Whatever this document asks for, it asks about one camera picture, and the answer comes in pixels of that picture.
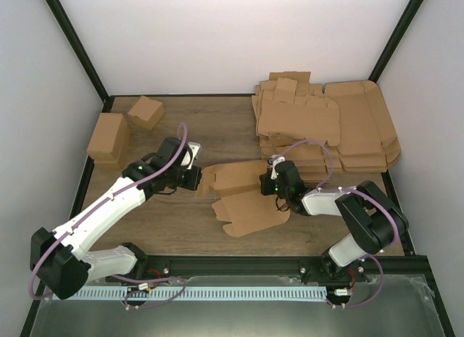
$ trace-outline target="black metal frame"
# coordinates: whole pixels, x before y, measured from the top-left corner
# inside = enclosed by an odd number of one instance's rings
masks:
[[[106,92],[94,66],[91,63],[80,39],[75,32],[65,10],[59,0],[46,0],[53,12],[57,22],[66,35],[71,47],[74,49],[76,56],[83,65],[89,79],[91,80],[97,93],[100,95],[104,103],[102,112],[111,112],[115,97],[109,96]],[[391,34],[384,50],[381,53],[369,80],[377,82],[392,57],[395,49],[405,34],[407,28],[412,22],[415,14],[419,10],[423,0],[410,0],[407,4],[397,26]],[[249,96],[250,94],[196,94],[195,96]],[[83,202],[86,197],[88,184],[94,169],[94,161],[88,157],[84,167],[83,175],[80,180],[78,192],[75,197],[75,202],[72,206],[70,217],[76,216],[83,207]],[[389,172],[382,174],[384,185],[388,197],[399,206],[398,198],[394,190],[392,179]],[[402,247],[406,256],[404,257],[379,257],[379,261],[386,274],[398,275],[417,275],[425,276],[429,288],[434,293],[434,304],[442,323],[442,327],[446,336],[454,336],[450,320],[443,305],[438,287],[431,271],[427,257],[418,256],[415,254],[413,244],[409,233],[401,237]],[[302,265],[311,266],[320,261],[320,257],[150,257],[151,263],[157,268],[167,268],[170,275],[291,275],[300,276],[300,268]],[[365,273],[377,273],[377,267],[372,261],[366,260],[363,264]],[[44,284],[40,283],[37,294],[44,292]],[[29,314],[26,318],[21,336],[27,337],[30,335],[35,321],[39,301],[32,303]]]

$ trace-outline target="wooden table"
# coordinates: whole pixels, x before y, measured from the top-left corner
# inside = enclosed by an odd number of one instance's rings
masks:
[[[157,97],[166,115],[149,131],[130,123],[132,135],[128,162],[156,151],[167,136],[175,136],[179,122],[188,125],[188,139],[203,146],[196,164],[202,167],[224,162],[260,158],[255,118],[250,97],[168,96]],[[125,114],[134,97],[118,97],[112,111]],[[94,168],[84,207],[101,196],[116,180],[118,172]],[[380,174],[335,174],[331,185],[353,186],[372,180],[382,189]],[[163,255],[255,255],[317,256],[346,234],[340,217],[292,215],[285,224],[233,238],[223,231],[211,204],[217,197],[195,197],[178,189],[172,196],[153,196],[106,232],[93,250],[110,249],[130,241],[148,254]],[[403,255],[401,245],[385,252]]]

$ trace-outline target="black post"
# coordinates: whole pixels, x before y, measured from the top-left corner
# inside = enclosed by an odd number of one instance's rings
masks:
[[[378,58],[376,66],[373,68],[372,73],[370,74],[369,80],[377,83],[380,75],[382,75],[386,65],[389,63],[389,60],[392,57],[395,49],[397,49],[403,35],[406,33],[409,24],[411,24],[415,14],[419,10],[419,7],[421,7],[422,2],[423,0],[409,0],[401,18],[397,23],[397,26],[393,30],[393,33],[386,43],[382,54]]]
[[[99,94],[101,100],[105,102],[106,100],[108,100],[108,93],[104,89],[103,83],[100,80],[98,74],[96,73],[90,58],[88,58],[87,52],[84,49],[82,43],[80,42],[78,34],[75,32],[73,25],[67,17],[65,9],[63,9],[63,6],[59,2],[59,0],[45,1],[49,5],[51,12],[57,19],[57,22],[63,30],[63,33],[66,35],[67,40],[69,41],[72,49],[74,50],[84,70],[86,71],[88,78],[90,78],[90,81],[94,85],[96,92]]]

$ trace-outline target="white wall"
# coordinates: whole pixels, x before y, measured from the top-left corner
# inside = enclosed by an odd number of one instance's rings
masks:
[[[102,102],[44,0],[0,0],[0,335],[31,300],[30,237],[68,220]]]
[[[110,94],[366,79],[408,0],[61,0]]]
[[[464,336],[464,0],[425,0],[380,80],[402,144],[392,170],[413,243]]]

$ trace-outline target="wood surface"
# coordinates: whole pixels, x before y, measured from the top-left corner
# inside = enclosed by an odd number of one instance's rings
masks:
[[[137,98],[118,97],[113,112],[125,114]],[[133,125],[128,162],[156,151],[167,136],[175,136],[180,122],[188,125],[188,140],[203,146],[196,164],[202,167],[224,162],[260,158],[255,135],[255,118],[250,97],[171,96],[155,97],[164,103],[166,114],[153,130]],[[119,176],[95,167],[84,207],[100,197]],[[332,186],[353,186],[373,180],[382,189],[378,173],[335,174]],[[111,249],[130,241],[148,254],[164,255],[320,255],[346,234],[340,217],[292,215],[285,224],[240,238],[223,231],[224,222],[215,218],[211,204],[214,195],[195,197],[195,193],[178,189],[172,196],[155,195],[136,208],[95,244],[93,250]],[[385,254],[403,255],[400,245]]]

